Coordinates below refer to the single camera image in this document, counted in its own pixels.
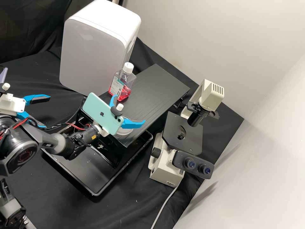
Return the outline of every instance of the black tray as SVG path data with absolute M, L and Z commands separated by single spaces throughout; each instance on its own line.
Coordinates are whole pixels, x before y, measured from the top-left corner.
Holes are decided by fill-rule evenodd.
M 71 131 L 74 128 L 70 126 L 59 133 Z M 42 150 L 91 195 L 99 196 L 152 139 L 152 134 L 145 131 L 126 148 L 116 145 L 109 138 L 101 137 L 95 142 L 95 147 L 86 148 L 72 161 Z

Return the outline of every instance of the white appliance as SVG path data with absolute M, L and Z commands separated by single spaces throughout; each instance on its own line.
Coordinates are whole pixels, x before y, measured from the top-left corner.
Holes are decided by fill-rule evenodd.
M 68 18 L 60 62 L 60 82 L 79 93 L 100 95 L 114 73 L 129 61 L 140 17 L 107 0 L 95 0 Z

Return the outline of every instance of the black fabric backdrop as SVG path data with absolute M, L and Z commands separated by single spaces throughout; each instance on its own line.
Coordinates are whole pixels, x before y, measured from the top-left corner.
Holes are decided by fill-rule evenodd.
M 61 40 L 71 1 L 1 0 L 0 63 L 37 53 Z
M 27 94 L 49 94 L 48 103 L 27 107 L 38 120 L 52 125 L 71 116 L 79 106 L 82 95 L 59 83 L 60 49 L 28 56 L 4 63 L 8 66 L 7 82 L 10 93 L 23 97 Z M 157 63 L 191 88 L 184 103 L 197 88 L 163 58 L 137 39 L 131 62 L 135 73 Z M 179 113 L 174 107 L 170 111 Z M 220 120 L 205 119 L 203 154 L 200 156 L 215 163 L 232 138 L 243 118 L 221 104 Z M 162 130 L 166 114 L 161 116 L 149 131 Z M 56 171 L 39 151 L 19 171 L 8 178 L 14 194 L 27 208 L 27 215 L 37 228 L 150 228 L 161 205 L 172 188 L 149 179 L 147 168 L 152 143 L 99 198 L 90 198 L 73 180 Z M 189 201 L 196 193 L 202 179 L 187 174 L 175 194 L 164 208 L 155 228 L 172 228 Z

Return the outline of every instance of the phone case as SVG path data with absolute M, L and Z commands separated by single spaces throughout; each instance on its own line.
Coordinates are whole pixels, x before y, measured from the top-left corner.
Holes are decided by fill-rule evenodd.
M 115 119 L 110 106 L 94 93 L 88 95 L 83 105 L 83 111 L 111 135 L 116 134 L 124 121 L 122 116 Z

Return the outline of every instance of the microscope base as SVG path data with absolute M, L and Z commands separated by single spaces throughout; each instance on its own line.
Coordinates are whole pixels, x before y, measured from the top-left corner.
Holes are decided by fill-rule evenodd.
M 183 179 L 185 173 L 184 170 L 172 165 L 176 150 L 168 147 L 162 139 L 162 133 L 156 134 L 153 147 L 161 149 L 161 153 L 158 158 L 150 156 L 148 168 L 151 170 L 151 173 L 149 178 L 170 187 L 176 187 Z

